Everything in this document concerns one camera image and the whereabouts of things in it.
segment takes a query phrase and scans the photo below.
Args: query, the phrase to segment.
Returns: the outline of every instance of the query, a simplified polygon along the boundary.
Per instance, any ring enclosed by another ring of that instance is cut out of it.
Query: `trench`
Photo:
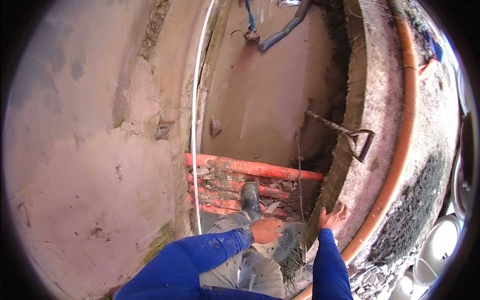
[[[288,23],[297,7],[258,0],[251,3],[251,9],[257,16],[256,28],[265,38]],[[311,4],[304,21],[266,52],[260,52],[256,44],[245,43],[242,32],[248,27],[248,18],[244,5],[233,1],[225,11],[225,29],[219,30],[220,37],[214,29],[206,56],[215,48],[219,48],[218,54],[215,59],[205,60],[201,74],[202,79],[212,78],[210,85],[202,86],[200,80],[200,89],[208,93],[204,111],[199,113],[203,115],[201,153],[298,168],[297,134],[301,169],[326,175],[332,165],[337,133],[315,120],[306,122],[303,129],[300,126],[309,105],[315,114],[337,124],[343,122],[350,49],[342,4]],[[220,22],[221,9],[217,24]],[[212,132],[212,118],[221,123],[222,130],[216,135]],[[321,181],[302,180],[306,222],[322,185]],[[298,196],[298,191],[293,192],[291,199],[284,200],[286,205],[280,207],[300,216]],[[265,206],[271,200],[261,196]],[[217,219],[215,214],[202,212],[203,232]],[[286,226],[286,233],[271,254],[280,263],[285,281],[298,267],[290,248],[300,252],[300,223]]]

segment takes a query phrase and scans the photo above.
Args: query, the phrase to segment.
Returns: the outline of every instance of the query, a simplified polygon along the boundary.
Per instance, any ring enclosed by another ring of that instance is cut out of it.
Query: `black boot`
[[[260,193],[255,182],[246,182],[241,188],[241,209],[252,222],[260,219]]]

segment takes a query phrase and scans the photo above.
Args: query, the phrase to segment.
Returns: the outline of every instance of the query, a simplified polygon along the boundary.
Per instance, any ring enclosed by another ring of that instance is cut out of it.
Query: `concrete wall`
[[[7,194],[59,299],[99,299],[191,233],[183,160],[206,5],[177,0],[165,14],[169,4],[59,2],[20,63],[3,137]],[[164,18],[146,61],[147,25]]]

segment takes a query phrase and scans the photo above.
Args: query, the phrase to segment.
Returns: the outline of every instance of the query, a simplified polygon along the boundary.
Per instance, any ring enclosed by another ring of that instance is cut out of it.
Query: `person's leg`
[[[231,213],[220,218],[208,233],[227,232],[251,224],[248,214],[243,211]],[[238,269],[243,251],[227,259],[226,262],[200,274],[200,286],[220,288],[238,288]]]
[[[243,256],[239,288],[271,297],[285,298],[285,287],[280,265],[263,254],[251,251]],[[252,288],[249,289],[252,274],[255,274]]]

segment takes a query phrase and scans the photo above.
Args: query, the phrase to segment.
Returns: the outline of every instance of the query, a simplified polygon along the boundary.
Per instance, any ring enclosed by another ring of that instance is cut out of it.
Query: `moss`
[[[158,236],[148,245],[148,252],[142,259],[142,264],[147,264],[151,261],[160,250],[169,242],[170,232],[173,230],[172,221],[167,222],[162,228],[158,230]]]

